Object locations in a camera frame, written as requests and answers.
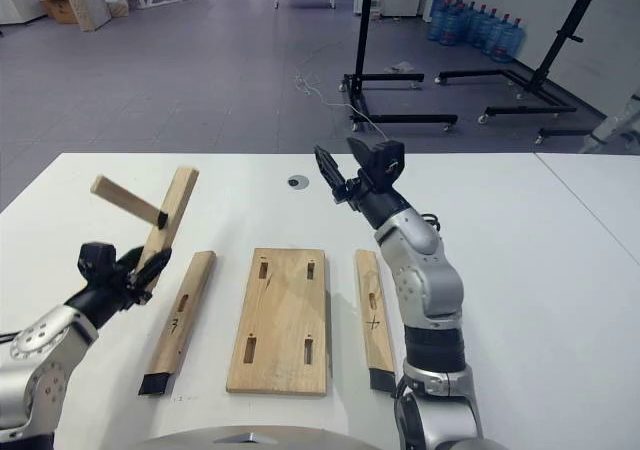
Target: black robot arm segment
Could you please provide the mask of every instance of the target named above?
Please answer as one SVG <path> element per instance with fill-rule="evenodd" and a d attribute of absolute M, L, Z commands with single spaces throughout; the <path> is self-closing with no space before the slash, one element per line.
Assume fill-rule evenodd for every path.
<path fill-rule="evenodd" d="M 345 181 L 331 154 L 316 146 L 320 173 L 331 187 L 336 203 L 349 202 L 377 230 L 391 216 L 411 207 L 392 186 L 404 169 L 404 144 L 384 142 L 370 150 L 355 138 L 347 141 L 361 165 L 358 176 Z"/>
<path fill-rule="evenodd" d="M 134 248 L 116 261 L 116 249 L 104 243 L 85 243 L 80 249 L 78 269 L 87 286 L 65 302 L 82 312 L 96 329 L 100 329 L 116 312 L 128 310 L 134 303 L 151 298 L 146 287 L 167 265 L 171 249 L 167 248 L 149 259 L 134 272 L 142 247 Z"/>

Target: black metal stand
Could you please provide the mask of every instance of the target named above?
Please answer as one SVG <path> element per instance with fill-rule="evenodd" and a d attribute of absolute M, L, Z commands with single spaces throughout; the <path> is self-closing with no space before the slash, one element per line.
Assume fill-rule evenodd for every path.
<path fill-rule="evenodd" d="M 560 53 L 560 50 L 564 46 L 567 39 L 574 42 L 582 43 L 584 40 L 574 35 L 575 31 L 580 25 L 582 18 L 584 17 L 592 0 L 576 0 L 573 5 L 569 16 L 562 25 L 562 28 L 558 30 L 558 36 L 556 37 L 553 45 L 549 48 L 544 60 L 540 66 L 535 70 L 530 79 L 523 77 L 522 75 L 512 70 L 471 70 L 471 71 L 458 71 L 458 72 L 441 72 L 436 77 L 436 83 L 445 84 L 450 78 L 460 77 L 483 77 L 488 75 L 502 75 L 508 78 L 511 82 L 522 87 L 523 92 L 517 95 L 518 99 L 523 98 L 524 93 L 530 93 L 535 95 L 540 100 L 545 102 L 546 106 L 516 106 L 516 107 L 487 107 L 483 115 L 478 118 L 478 123 L 484 124 L 489 117 L 496 115 L 526 115 L 526 114 L 540 114 L 540 113 L 570 113 L 577 111 L 577 108 L 567 104 L 561 98 L 552 95 L 543 88 L 544 83 L 549 76 L 549 69 L 554 60 Z"/>
<path fill-rule="evenodd" d="M 412 82 L 411 87 L 416 87 L 416 82 L 424 81 L 423 73 L 368 73 L 363 74 L 364 53 L 367 48 L 367 34 L 369 32 L 369 16 L 371 13 L 371 0 L 362 0 L 362 16 L 360 19 L 360 36 L 358 39 L 358 55 L 356 57 L 356 71 L 353 74 L 345 74 L 340 85 L 341 91 L 346 91 L 349 95 L 349 103 L 357 110 L 353 111 L 351 121 L 352 130 L 360 129 L 362 123 L 445 123 L 445 131 L 458 121 L 457 115 L 391 115 L 391 114 L 371 114 L 367 107 L 367 102 L 362 93 L 363 82 Z"/>

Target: rectangular slot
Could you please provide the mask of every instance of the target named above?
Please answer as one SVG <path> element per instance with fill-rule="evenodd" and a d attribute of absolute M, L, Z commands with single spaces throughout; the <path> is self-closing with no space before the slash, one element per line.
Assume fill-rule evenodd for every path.
<path fill-rule="evenodd" d="M 376 296 L 373 292 L 369 292 L 369 306 L 371 310 L 377 310 L 378 304 L 376 303 Z"/>
<path fill-rule="evenodd" d="M 180 303 L 178 304 L 178 313 L 182 313 L 184 311 L 184 306 L 187 304 L 187 300 L 189 300 L 189 295 L 183 295 L 180 299 Z"/>
<path fill-rule="evenodd" d="M 247 346 L 244 347 L 244 363 L 253 363 L 256 353 L 256 337 L 247 338 Z"/>
<path fill-rule="evenodd" d="M 304 363 L 311 365 L 313 359 L 313 339 L 305 338 L 304 340 Z"/>
<path fill-rule="evenodd" d="M 260 264 L 260 274 L 258 275 L 259 279 L 264 280 L 265 278 L 267 278 L 268 268 L 269 268 L 269 264 L 267 262 L 262 262 Z"/>

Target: cable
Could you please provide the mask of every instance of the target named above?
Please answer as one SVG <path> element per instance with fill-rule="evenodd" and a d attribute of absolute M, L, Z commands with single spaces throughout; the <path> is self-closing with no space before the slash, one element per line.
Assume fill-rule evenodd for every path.
<path fill-rule="evenodd" d="M 332 46 L 335 46 L 335 45 L 342 45 L 342 44 L 343 44 L 343 42 L 342 42 L 342 40 L 340 40 L 338 42 L 327 43 L 325 45 L 322 45 L 321 47 L 313 50 L 309 54 L 309 57 L 305 58 L 299 64 L 299 66 L 301 67 L 301 66 L 306 65 L 309 62 L 311 62 L 311 60 L 313 60 L 315 58 L 315 55 L 318 52 L 321 52 L 322 50 L 324 50 L 325 48 L 332 47 Z M 320 101 L 322 102 L 322 104 L 326 105 L 327 107 L 349 107 L 355 113 L 357 113 L 362 118 L 364 118 L 373 128 L 375 128 L 376 131 L 378 131 L 378 133 L 380 133 L 380 135 L 382 135 L 382 137 L 386 141 L 389 141 L 389 137 L 387 137 L 387 135 L 380 129 L 380 127 L 378 127 L 375 123 L 373 123 L 371 121 L 371 119 L 367 115 L 365 115 L 364 113 L 360 112 L 353 105 L 351 105 L 349 103 L 329 103 L 329 102 L 327 102 L 326 99 L 324 98 L 324 95 L 322 95 L 322 92 L 320 92 L 320 90 L 318 90 L 315 87 L 315 85 L 318 85 L 320 83 L 320 79 L 317 77 L 317 75 L 314 75 L 313 73 L 309 74 L 309 78 L 311 76 L 315 76 L 316 80 L 317 80 L 317 82 L 315 82 L 314 84 L 311 84 L 311 83 L 309 83 L 307 78 L 302 74 L 302 72 L 299 70 L 298 65 L 296 66 L 295 71 L 296 71 L 296 74 L 294 76 L 294 86 L 296 87 L 296 89 L 298 91 L 304 93 L 305 95 L 311 95 L 312 93 L 315 93 L 316 95 L 318 95 L 318 97 L 320 97 Z"/>
<path fill-rule="evenodd" d="M 12 341 L 20 332 L 12 332 L 12 333 L 2 333 L 0 334 L 0 345 L 3 343 L 9 343 Z"/>
<path fill-rule="evenodd" d="M 424 219 L 425 222 L 432 225 L 438 232 L 440 231 L 440 228 L 442 228 L 437 215 L 433 213 L 422 213 L 420 214 L 420 216 Z"/>

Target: wooden plank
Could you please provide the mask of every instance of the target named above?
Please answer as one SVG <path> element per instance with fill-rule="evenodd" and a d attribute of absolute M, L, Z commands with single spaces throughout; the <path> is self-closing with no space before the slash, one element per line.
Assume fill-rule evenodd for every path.
<path fill-rule="evenodd" d="M 254 251 L 228 392 L 327 393 L 324 271 L 322 250 Z"/>
<path fill-rule="evenodd" d="M 392 392 L 395 389 L 393 353 L 376 254 L 356 250 L 355 265 L 371 388 Z"/>
<path fill-rule="evenodd" d="M 182 215 L 184 214 L 189 197 L 198 179 L 198 170 L 195 168 L 180 167 L 173 175 L 169 190 L 164 197 L 160 209 L 168 215 L 167 223 L 163 228 L 153 227 L 144 245 L 138 268 L 140 270 L 144 264 L 160 250 L 169 248 L 178 232 Z M 147 291 L 152 292 L 158 283 L 158 278 L 147 286 Z"/>
<path fill-rule="evenodd" d="M 177 370 L 215 258 L 216 254 L 211 251 L 193 255 L 151 357 L 147 374 L 173 374 Z"/>
<path fill-rule="evenodd" d="M 149 222 L 151 225 L 162 227 L 166 224 L 166 213 L 159 208 L 154 207 L 149 202 L 142 200 L 134 195 L 126 188 L 121 187 L 117 183 L 109 180 L 104 175 L 98 175 L 95 182 L 91 185 L 91 193 L 104 198 L 107 202 L 113 203 L 115 206 Z"/>

